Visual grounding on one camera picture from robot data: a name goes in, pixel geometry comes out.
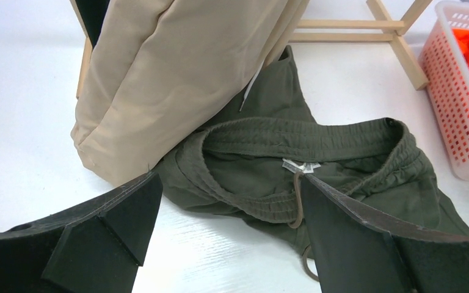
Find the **folded beige cloth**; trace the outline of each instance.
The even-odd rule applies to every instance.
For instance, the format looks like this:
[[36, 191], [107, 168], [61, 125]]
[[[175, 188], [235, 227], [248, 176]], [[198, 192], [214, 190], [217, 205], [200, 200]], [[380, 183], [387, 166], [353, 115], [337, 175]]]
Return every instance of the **folded beige cloth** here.
[[71, 132], [118, 186], [153, 168], [284, 50], [308, 0], [112, 0]]

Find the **wooden frame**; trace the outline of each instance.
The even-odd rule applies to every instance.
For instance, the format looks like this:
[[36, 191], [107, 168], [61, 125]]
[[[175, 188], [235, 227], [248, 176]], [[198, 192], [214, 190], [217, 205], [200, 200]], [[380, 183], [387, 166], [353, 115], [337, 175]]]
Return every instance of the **wooden frame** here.
[[[75, 4], [75, 0], [70, 0], [75, 13], [82, 25], [85, 36], [87, 32], [83, 25], [80, 13]], [[297, 25], [298, 29], [380, 29], [382, 33], [320, 33], [320, 32], [295, 32], [290, 39], [291, 43], [305, 42], [349, 42], [349, 43], [377, 43], [387, 42], [393, 48], [396, 57], [404, 68], [414, 88], [424, 89], [429, 80], [418, 61], [409, 48], [403, 35], [410, 29], [413, 23], [425, 11], [432, 0], [414, 0], [401, 20], [393, 20], [381, 0], [367, 0], [367, 5], [376, 20], [301, 20]], [[90, 53], [92, 46], [87, 37], [85, 40], [84, 54], [80, 68], [80, 77], [76, 98], [80, 95], [85, 79], [85, 74], [89, 68]]]

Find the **pants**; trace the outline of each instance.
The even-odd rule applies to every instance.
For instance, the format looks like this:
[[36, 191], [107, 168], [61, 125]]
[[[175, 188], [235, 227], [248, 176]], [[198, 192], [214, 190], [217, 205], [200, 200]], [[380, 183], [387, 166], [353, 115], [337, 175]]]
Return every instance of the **pants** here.
[[285, 48], [308, 0], [112, 0], [71, 132], [115, 186], [146, 173]]
[[309, 175], [389, 215], [469, 236], [405, 124], [390, 118], [344, 126], [315, 122], [290, 47], [260, 73], [240, 112], [243, 95], [156, 167], [164, 195], [176, 205], [240, 217], [303, 253], [308, 223], [288, 226], [299, 212], [287, 159], [319, 164]]

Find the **white floor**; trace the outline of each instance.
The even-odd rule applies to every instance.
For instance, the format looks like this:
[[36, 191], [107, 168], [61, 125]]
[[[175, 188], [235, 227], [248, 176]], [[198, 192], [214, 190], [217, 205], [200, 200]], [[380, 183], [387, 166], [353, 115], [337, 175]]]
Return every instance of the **white floor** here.
[[[311, 0], [305, 18], [371, 19], [364, 0], [327, 2]], [[385, 3], [398, 19], [411, 1]], [[431, 5], [406, 36], [416, 52], [434, 21]], [[83, 42], [67, 0], [0, 1], [0, 231], [110, 189], [82, 167], [69, 136]], [[389, 45], [293, 49], [319, 123], [406, 122], [469, 224], [469, 183], [451, 173], [426, 93], [414, 91]], [[285, 244], [239, 220], [187, 214], [163, 200], [134, 292], [320, 290]]]

